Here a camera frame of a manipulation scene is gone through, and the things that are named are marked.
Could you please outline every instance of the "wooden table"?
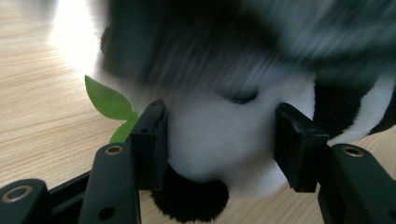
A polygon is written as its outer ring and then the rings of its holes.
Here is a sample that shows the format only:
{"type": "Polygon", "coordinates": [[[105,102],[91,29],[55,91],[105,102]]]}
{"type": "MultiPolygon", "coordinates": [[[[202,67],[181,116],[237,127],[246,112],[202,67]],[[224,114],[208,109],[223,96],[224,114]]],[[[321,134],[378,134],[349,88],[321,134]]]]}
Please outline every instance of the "wooden table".
{"type": "MultiPolygon", "coordinates": [[[[120,121],[92,106],[84,75],[100,76],[105,1],[0,1],[0,188],[40,178],[49,189],[89,171],[120,121]]],[[[396,129],[357,144],[396,176],[396,129]]],[[[141,192],[143,223],[175,223],[141,192]]],[[[285,186],[250,202],[231,200],[214,223],[322,223],[316,194],[285,186]]]]}

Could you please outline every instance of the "screw hole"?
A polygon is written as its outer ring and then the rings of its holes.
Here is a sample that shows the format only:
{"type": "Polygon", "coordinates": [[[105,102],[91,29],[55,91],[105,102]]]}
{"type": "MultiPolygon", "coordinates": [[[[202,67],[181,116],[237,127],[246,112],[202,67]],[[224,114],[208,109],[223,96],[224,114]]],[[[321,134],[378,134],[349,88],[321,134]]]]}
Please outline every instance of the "screw hole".
{"type": "Polygon", "coordinates": [[[114,214],[116,214],[116,209],[114,209],[114,207],[106,207],[99,212],[98,217],[101,220],[108,220],[114,217],[114,214]]]}
{"type": "Polygon", "coordinates": [[[32,192],[33,188],[30,185],[18,186],[14,189],[7,191],[1,198],[4,203],[15,203],[21,200],[32,192]]]}
{"type": "Polygon", "coordinates": [[[105,153],[109,156],[114,156],[120,154],[122,151],[123,151],[123,147],[113,146],[106,148],[105,153]]]}
{"type": "Polygon", "coordinates": [[[363,157],[364,156],[364,154],[360,150],[358,150],[357,148],[354,148],[354,147],[346,147],[346,148],[344,148],[344,152],[351,157],[363,157]]]}
{"type": "Polygon", "coordinates": [[[390,209],[388,210],[388,215],[393,218],[394,220],[396,220],[396,209],[390,209]]]}

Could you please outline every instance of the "panda ear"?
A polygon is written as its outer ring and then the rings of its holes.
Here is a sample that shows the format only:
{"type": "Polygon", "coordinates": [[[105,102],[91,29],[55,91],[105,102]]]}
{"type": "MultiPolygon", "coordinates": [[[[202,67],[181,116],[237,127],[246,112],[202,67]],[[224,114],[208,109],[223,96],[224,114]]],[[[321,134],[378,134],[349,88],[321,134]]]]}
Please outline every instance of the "panda ear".
{"type": "Polygon", "coordinates": [[[204,184],[192,182],[168,167],[163,190],[151,197],[160,210],[178,222],[214,220],[227,205],[227,187],[220,181],[204,184]]]}

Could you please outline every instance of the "panda plush toy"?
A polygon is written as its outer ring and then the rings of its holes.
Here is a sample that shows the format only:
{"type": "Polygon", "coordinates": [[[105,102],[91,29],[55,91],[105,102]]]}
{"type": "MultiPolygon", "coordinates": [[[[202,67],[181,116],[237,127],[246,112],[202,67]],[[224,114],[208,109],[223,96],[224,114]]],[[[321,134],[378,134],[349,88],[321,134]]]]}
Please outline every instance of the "panda plush toy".
{"type": "Polygon", "coordinates": [[[142,113],[168,112],[168,170],[154,202],[211,221],[229,197],[268,196],[286,102],[347,143],[396,122],[394,0],[113,1],[104,68],[142,113]]]}

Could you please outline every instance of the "artificial leaf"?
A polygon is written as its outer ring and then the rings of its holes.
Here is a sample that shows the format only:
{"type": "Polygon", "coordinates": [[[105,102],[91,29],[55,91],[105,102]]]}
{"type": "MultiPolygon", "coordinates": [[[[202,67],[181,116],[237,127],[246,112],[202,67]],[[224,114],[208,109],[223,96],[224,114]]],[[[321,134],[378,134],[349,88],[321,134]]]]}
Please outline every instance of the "artificial leaf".
{"type": "Polygon", "coordinates": [[[130,119],[134,113],[128,99],[121,93],[85,76],[85,88],[93,106],[110,119],[130,119]]]}
{"type": "Polygon", "coordinates": [[[123,123],[111,136],[110,143],[125,142],[128,134],[131,132],[132,128],[137,122],[137,114],[133,119],[127,120],[123,123]]]}

